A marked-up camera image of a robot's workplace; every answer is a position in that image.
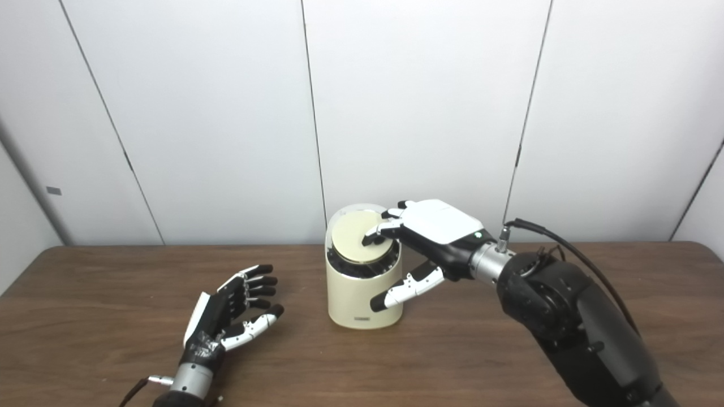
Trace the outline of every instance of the white cylindrical container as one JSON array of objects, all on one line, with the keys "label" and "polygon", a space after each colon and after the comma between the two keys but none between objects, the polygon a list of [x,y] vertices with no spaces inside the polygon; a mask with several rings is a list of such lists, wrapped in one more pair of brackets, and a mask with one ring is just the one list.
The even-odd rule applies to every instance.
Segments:
[{"label": "white cylindrical container", "polygon": [[357,330],[390,326],[402,316],[403,306],[373,312],[369,301],[389,290],[402,277],[400,243],[386,240],[362,246],[365,232],[382,223],[385,208],[370,203],[346,206],[332,216],[324,239],[327,263],[329,317]]}]

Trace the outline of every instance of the container lid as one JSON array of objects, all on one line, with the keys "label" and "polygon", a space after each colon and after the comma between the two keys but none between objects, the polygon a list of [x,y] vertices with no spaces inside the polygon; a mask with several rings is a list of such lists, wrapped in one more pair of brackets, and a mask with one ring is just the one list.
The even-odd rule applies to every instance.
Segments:
[{"label": "container lid", "polygon": [[364,234],[382,223],[382,216],[374,211],[352,211],[341,216],[332,228],[332,245],[348,261],[371,263],[383,257],[392,247],[392,240],[382,244],[362,246]]}]

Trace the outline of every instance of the white wall panel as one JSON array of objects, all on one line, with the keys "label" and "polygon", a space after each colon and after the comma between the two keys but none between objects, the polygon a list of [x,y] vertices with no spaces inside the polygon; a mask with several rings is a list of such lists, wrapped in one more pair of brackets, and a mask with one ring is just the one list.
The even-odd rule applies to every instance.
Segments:
[{"label": "white wall panel", "polygon": [[497,229],[548,4],[305,0],[327,216],[441,198]]},{"label": "white wall panel", "polygon": [[166,243],[321,242],[299,1],[64,3]]},{"label": "white wall panel", "polygon": [[0,1],[0,137],[68,243],[161,242],[57,1]]},{"label": "white wall panel", "polygon": [[0,144],[0,294],[60,238]]},{"label": "white wall panel", "polygon": [[724,259],[724,158],[721,154],[686,212],[674,240],[702,243]]},{"label": "white wall panel", "polygon": [[667,240],[724,135],[722,72],[724,2],[555,1],[508,218]]}]

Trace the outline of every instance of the black cable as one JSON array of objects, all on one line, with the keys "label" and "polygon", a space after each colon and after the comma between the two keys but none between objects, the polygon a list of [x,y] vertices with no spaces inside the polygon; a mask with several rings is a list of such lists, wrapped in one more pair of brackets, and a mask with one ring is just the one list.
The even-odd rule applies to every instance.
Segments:
[{"label": "black cable", "polygon": [[565,252],[563,251],[563,249],[560,248],[560,245],[555,245],[554,248],[551,248],[548,251],[548,255],[553,254],[553,251],[556,251],[556,250],[558,251],[558,253],[560,253],[560,259],[565,261]]},{"label": "black cable", "polygon": [[505,226],[508,226],[508,227],[513,226],[513,227],[517,227],[519,229],[530,230],[531,232],[538,233],[539,235],[547,236],[548,238],[555,240],[561,246],[567,248],[568,251],[570,251],[571,253],[576,255],[576,257],[578,257],[578,259],[581,260],[583,262],[583,264],[585,264],[586,267],[588,267],[596,275],[596,277],[598,277],[598,280],[601,281],[601,283],[606,287],[606,290],[608,290],[608,292],[613,297],[613,300],[616,302],[616,305],[618,305],[618,308],[621,310],[621,313],[623,314],[623,317],[626,318],[626,321],[628,322],[628,324],[631,325],[631,328],[633,328],[634,332],[636,332],[636,334],[638,336],[641,336],[641,334],[639,334],[639,328],[636,326],[636,323],[634,322],[634,318],[631,316],[631,313],[628,312],[628,308],[626,308],[626,304],[623,302],[623,299],[621,298],[621,296],[618,295],[618,292],[613,287],[611,282],[608,281],[608,279],[603,274],[603,272],[598,267],[596,267],[595,264],[593,264],[593,261],[589,260],[589,258],[586,257],[586,255],[584,255],[583,253],[581,253],[575,246],[570,244],[568,241],[566,241],[559,235],[556,235],[555,233],[546,229],[545,227],[543,227],[541,225],[537,225],[533,222],[528,222],[527,220],[515,218],[515,220],[506,222]]},{"label": "black cable", "polygon": [[143,389],[143,386],[148,384],[148,378],[144,377],[141,380],[138,380],[138,383],[136,383],[135,386],[126,394],[126,396],[123,398],[123,401],[121,401],[121,404],[118,407],[125,406],[131,399],[133,398],[136,393],[138,393],[139,390]]}]

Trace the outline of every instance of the wooden table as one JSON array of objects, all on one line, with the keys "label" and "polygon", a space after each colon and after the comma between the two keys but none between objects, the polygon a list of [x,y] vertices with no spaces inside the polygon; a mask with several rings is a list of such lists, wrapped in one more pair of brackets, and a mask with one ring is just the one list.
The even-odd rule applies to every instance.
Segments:
[{"label": "wooden table", "polygon": [[[694,243],[579,247],[626,299],[681,405],[723,405],[719,259]],[[173,375],[199,292],[257,263],[275,266],[287,311],[227,357],[221,406],[580,406],[479,282],[446,282],[383,330],[338,327],[321,246],[50,249],[0,297],[0,406],[117,406],[141,377]]]}]

